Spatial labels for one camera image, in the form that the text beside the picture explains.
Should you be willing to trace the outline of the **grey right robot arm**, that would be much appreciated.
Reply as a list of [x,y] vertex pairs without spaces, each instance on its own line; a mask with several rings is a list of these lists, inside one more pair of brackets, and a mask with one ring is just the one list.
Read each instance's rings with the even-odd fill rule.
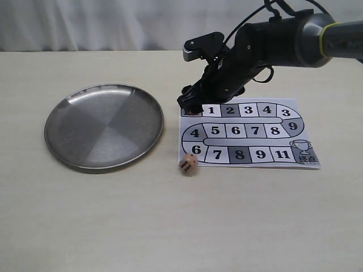
[[212,32],[183,45],[183,58],[207,61],[201,78],[185,86],[177,102],[188,114],[199,114],[205,104],[224,104],[245,92],[245,85],[274,66],[318,68],[330,59],[362,59],[362,22],[336,23],[327,14],[301,14],[245,24],[234,45]]

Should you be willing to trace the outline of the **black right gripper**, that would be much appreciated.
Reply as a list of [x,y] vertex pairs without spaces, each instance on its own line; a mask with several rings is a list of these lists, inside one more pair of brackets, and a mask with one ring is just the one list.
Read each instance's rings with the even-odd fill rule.
[[179,107],[202,113],[202,104],[225,103],[240,95],[244,85],[267,66],[301,66],[296,54],[298,29],[297,22],[245,24],[234,46],[202,76],[200,84],[182,89]]

